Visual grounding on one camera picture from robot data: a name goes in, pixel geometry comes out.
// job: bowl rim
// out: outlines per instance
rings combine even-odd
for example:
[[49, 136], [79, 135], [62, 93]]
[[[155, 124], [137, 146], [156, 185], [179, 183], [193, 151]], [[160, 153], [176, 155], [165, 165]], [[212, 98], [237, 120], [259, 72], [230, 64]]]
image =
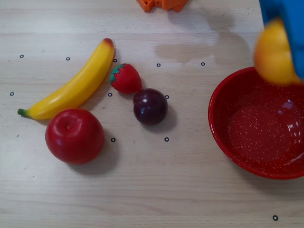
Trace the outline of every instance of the bowl rim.
[[238, 76], [241, 76], [241, 75], [247, 74], [247, 73], [257, 73], [257, 71], [256, 71], [255, 67], [252, 66], [252, 67], [241, 69], [241, 70], [229, 75], [223, 81], [220, 82], [220, 84], [216, 87], [216, 89], [214, 90], [214, 92], [210, 98], [210, 102], [209, 102], [209, 106], [208, 106], [208, 122], [209, 122], [209, 127], [210, 127], [210, 130], [211, 130], [211, 133], [213, 135], [215, 142], [218, 144], [218, 146], [223, 151], [223, 153], [226, 154], [226, 156], [229, 157], [236, 165], [238, 165], [239, 167], [243, 168], [244, 170], [246, 170], [250, 173], [253, 173], [257, 176], [266, 177], [266, 178], [270, 178], [270, 179], [277, 179], [277, 180], [288, 180], [288, 179], [294, 179], [294, 178], [299, 178], [299, 177], [304, 176], [304, 170], [301, 172], [294, 173], [294, 174], [267, 174], [267, 173], [258, 171], [256, 169], [244, 164], [240, 159], [234, 157], [233, 153], [231, 153], [228, 150], [228, 148], [224, 145], [224, 143], [220, 140], [220, 137], [219, 137], [218, 133], [216, 132], [214, 119], [213, 119], [215, 101], [217, 100], [217, 97], [218, 97], [220, 91], [222, 90], [222, 88], [229, 81], [231, 81], [232, 79], [234, 79]]

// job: plum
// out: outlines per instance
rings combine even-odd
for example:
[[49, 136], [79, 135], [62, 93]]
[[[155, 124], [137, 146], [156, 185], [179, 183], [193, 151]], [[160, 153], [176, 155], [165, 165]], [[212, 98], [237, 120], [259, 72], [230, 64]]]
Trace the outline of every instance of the plum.
[[143, 89], [133, 98], [136, 119], [145, 125], [160, 123], [167, 115], [168, 102], [164, 94], [156, 89]]

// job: wood grain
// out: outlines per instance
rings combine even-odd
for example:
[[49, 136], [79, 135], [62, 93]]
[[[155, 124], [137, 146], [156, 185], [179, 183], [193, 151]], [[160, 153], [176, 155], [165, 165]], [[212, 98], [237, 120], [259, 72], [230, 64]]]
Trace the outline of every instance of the wood grain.
[[[303, 179], [240, 169], [209, 130], [213, 90], [252, 65], [262, 28], [258, 0], [193, 0], [181, 13], [144, 13], [135, 0], [0, 0], [0, 227], [303, 227]], [[68, 166], [46, 147], [48, 121], [17, 109], [61, 87], [105, 37], [114, 66], [133, 64], [146, 87], [170, 96], [169, 114], [140, 125], [132, 97], [107, 78], [82, 105], [106, 130], [104, 153]]]

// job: banana tip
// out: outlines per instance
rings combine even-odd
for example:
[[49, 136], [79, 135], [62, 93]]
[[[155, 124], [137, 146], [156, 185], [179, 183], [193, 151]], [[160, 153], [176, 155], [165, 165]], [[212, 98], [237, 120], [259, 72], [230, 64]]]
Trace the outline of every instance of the banana tip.
[[105, 38], [105, 39], [103, 39], [102, 42], [105, 42], [105, 43], [107, 43], [108, 45], [114, 47], [114, 43], [113, 43], [113, 41], [112, 41], [110, 38]]

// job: red bowl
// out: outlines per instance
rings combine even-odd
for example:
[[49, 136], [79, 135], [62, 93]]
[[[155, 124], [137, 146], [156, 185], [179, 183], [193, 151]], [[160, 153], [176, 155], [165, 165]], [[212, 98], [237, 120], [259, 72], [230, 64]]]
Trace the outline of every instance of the red bowl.
[[304, 176], [304, 85], [278, 87], [254, 67], [215, 89], [209, 125], [221, 150], [237, 165], [272, 179]]

